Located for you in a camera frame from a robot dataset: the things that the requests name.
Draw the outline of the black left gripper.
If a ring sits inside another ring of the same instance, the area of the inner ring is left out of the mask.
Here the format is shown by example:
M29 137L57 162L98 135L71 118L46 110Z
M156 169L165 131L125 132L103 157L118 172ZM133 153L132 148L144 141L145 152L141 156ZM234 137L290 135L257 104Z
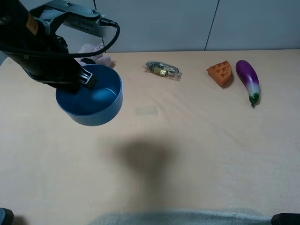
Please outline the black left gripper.
M45 53L68 53L68 45L60 36L4 36L4 46L14 49L31 50ZM71 58L46 58L30 55L4 52L19 64L34 80L47 84L56 89L75 94L80 83L92 90L98 80L95 75L87 71Z

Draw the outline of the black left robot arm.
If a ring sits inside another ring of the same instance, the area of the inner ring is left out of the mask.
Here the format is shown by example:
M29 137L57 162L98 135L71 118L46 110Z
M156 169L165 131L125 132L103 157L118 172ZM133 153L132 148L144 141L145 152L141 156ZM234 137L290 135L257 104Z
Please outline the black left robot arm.
M64 38L47 34L47 24L35 18L18 0L0 2L0 50L40 83L75 94L80 88L75 59L34 57L6 49L68 53Z

